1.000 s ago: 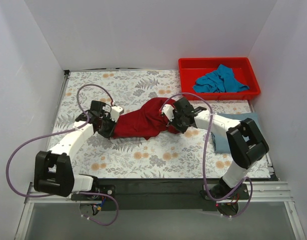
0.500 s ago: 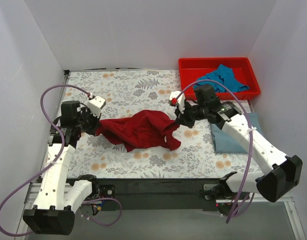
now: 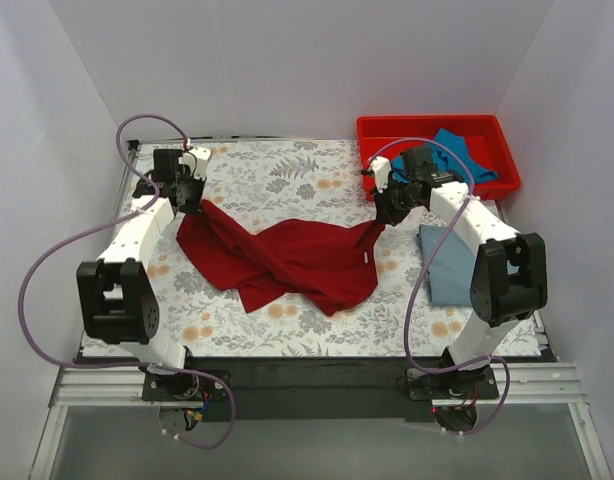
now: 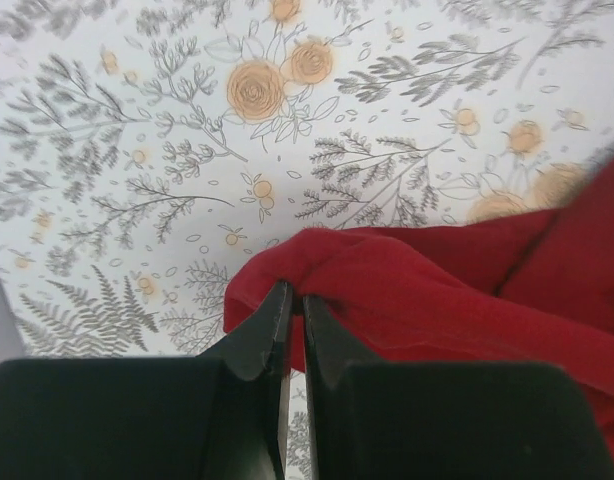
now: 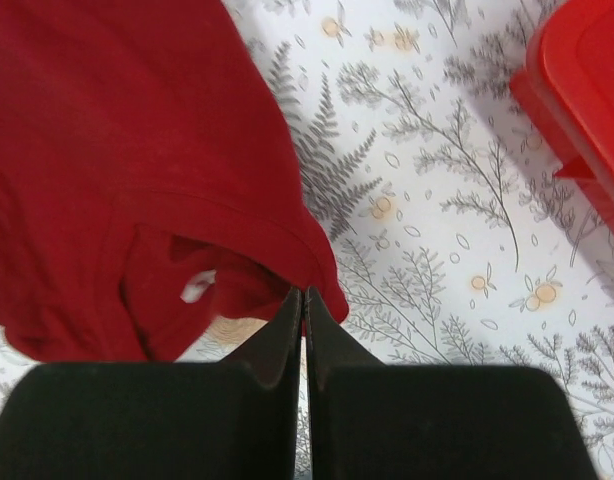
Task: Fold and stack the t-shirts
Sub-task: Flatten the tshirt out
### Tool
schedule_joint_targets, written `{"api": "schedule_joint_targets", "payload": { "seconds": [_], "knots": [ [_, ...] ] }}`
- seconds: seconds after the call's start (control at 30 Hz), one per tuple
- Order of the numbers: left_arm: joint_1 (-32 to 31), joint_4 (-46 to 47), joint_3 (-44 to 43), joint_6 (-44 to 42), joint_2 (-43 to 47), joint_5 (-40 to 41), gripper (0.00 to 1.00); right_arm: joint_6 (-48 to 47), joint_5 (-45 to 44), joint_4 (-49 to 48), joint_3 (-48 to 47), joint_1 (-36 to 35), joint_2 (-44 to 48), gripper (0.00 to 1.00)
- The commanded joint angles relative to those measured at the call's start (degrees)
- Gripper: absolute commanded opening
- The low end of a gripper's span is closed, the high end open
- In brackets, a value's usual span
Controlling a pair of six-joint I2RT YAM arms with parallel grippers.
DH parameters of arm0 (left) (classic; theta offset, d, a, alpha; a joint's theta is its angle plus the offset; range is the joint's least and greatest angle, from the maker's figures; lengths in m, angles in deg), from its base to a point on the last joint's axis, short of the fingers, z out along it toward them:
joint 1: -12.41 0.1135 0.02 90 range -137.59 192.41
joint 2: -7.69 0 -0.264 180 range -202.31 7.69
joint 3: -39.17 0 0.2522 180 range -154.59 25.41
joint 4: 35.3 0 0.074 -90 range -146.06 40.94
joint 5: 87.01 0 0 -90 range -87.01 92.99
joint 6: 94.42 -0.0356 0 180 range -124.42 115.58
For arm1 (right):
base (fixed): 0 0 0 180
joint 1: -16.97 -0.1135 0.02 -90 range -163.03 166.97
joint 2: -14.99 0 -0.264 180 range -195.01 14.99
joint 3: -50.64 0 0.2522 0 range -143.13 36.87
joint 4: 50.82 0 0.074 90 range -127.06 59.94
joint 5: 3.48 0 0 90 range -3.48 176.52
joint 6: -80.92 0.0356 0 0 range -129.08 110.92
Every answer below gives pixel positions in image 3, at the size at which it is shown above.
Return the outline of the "red t shirt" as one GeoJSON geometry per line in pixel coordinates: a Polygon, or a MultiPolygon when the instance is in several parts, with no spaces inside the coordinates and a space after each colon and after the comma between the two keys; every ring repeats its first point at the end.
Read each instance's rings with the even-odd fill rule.
{"type": "Polygon", "coordinates": [[[177,242],[215,288],[238,291],[251,313],[286,293],[299,293],[331,316],[363,303],[378,285],[374,247],[384,226],[353,227],[289,219],[257,234],[213,203],[187,215],[177,242]]]}

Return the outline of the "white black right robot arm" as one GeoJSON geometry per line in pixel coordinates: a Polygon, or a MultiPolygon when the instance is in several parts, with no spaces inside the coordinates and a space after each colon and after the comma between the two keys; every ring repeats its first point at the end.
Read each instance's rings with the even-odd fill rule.
{"type": "Polygon", "coordinates": [[[447,375],[488,365],[504,337],[519,323],[547,303],[546,249],[536,233],[522,234],[497,218],[473,195],[473,187],[460,181],[438,183],[427,180],[400,184],[378,183],[371,191],[377,220],[397,225],[415,207],[423,206],[447,222],[408,302],[405,325],[417,291],[432,260],[449,233],[458,234],[475,257],[469,295],[471,316],[456,340],[446,348],[446,367],[418,364],[404,334],[404,349],[412,367],[427,375],[447,375]]]}

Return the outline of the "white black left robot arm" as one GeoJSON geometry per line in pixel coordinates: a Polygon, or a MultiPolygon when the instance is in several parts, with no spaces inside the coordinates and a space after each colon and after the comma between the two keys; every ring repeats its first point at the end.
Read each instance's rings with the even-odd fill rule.
{"type": "Polygon", "coordinates": [[[160,330],[160,309],[148,265],[166,228],[178,213],[197,214],[206,177],[184,167],[158,183],[141,180],[130,204],[131,219],[97,260],[76,271],[88,337],[131,353],[149,373],[172,376],[185,366],[185,347],[160,330]]]}

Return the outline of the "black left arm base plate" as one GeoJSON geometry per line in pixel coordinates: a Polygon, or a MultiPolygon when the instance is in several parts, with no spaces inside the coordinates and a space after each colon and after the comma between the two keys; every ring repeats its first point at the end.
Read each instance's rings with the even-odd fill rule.
{"type": "Polygon", "coordinates": [[[189,374],[159,375],[141,369],[145,374],[141,399],[154,402],[225,401],[227,394],[220,383],[189,374]]]}

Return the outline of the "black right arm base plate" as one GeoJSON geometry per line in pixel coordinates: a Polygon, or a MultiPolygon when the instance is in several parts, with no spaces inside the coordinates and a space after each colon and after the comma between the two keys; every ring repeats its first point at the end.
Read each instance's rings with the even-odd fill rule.
{"type": "Polygon", "coordinates": [[[430,375],[410,368],[407,389],[413,400],[494,400],[499,390],[490,366],[474,371],[456,371],[430,375]]]}

